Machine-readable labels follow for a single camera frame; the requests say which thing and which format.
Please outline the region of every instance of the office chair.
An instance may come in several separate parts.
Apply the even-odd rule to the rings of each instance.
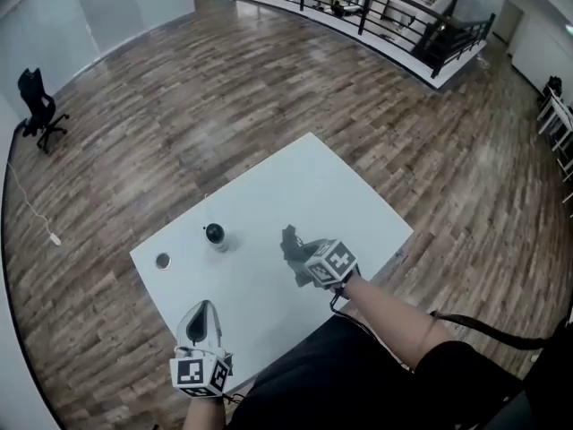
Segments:
[[[70,116],[63,114],[50,123],[56,113],[56,103],[53,98],[46,94],[42,74],[38,68],[34,72],[31,72],[29,69],[24,70],[18,79],[18,89],[20,90],[20,96],[26,102],[31,112],[31,118],[24,125],[23,136],[26,137],[30,134],[35,136],[38,129],[41,130],[43,134],[38,139],[37,145],[38,148],[42,149],[43,141],[43,150],[47,154],[47,139],[50,134],[68,133],[63,127],[56,127],[56,125],[62,118],[69,119]]]

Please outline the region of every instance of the white table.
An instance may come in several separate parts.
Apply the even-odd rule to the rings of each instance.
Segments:
[[[220,223],[233,250],[218,253],[202,228]],[[283,260],[282,229],[304,242],[339,238],[370,280],[412,229],[312,134],[288,145],[162,228],[131,252],[171,332],[202,299],[213,302],[223,347],[235,354],[231,391],[287,353],[331,316],[332,293],[299,288]],[[166,270],[158,254],[171,257]]]

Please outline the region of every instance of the small cup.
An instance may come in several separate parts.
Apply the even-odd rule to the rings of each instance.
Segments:
[[[210,245],[218,252],[226,252],[229,247],[228,241],[225,238],[225,230],[217,223],[210,223],[203,228],[205,230],[205,238]]]
[[[169,267],[171,264],[171,257],[168,254],[162,253],[159,254],[158,257],[155,259],[155,265],[158,267],[160,271],[164,271]]]

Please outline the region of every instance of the glass wall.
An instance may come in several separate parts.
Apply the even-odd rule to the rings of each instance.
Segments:
[[[193,11],[193,0],[22,0],[0,20],[0,94],[23,119],[24,69],[39,67],[54,94],[129,39]]]

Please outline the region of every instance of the white cable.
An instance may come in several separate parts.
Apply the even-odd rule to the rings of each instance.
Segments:
[[[52,242],[54,242],[56,245],[60,245],[61,241],[60,239],[58,239],[58,237],[52,233],[52,231],[50,231],[50,226],[48,224],[47,218],[44,217],[44,215],[40,215],[39,213],[36,212],[36,209],[34,209],[34,206],[32,204],[30,204],[30,202],[28,201],[28,195],[26,194],[26,191],[24,191],[24,188],[21,187],[20,185],[20,179],[18,178],[18,176],[16,175],[16,171],[14,170],[14,168],[12,167],[12,164],[10,164],[10,162],[7,162],[8,167],[10,168],[10,170],[12,170],[12,173],[14,174],[14,178],[16,180],[16,184],[18,185],[18,187],[20,188],[20,190],[22,191],[22,193],[24,194],[24,201],[28,204],[28,207],[31,208],[32,212],[34,213],[34,215],[36,215],[39,219],[43,219],[46,222],[46,231],[50,236],[50,239],[52,240]]]
[[[207,193],[205,193],[205,197],[203,198],[203,204],[205,205],[205,217],[207,217],[207,221],[209,223],[213,223],[213,217],[211,216],[209,205],[207,204]]]

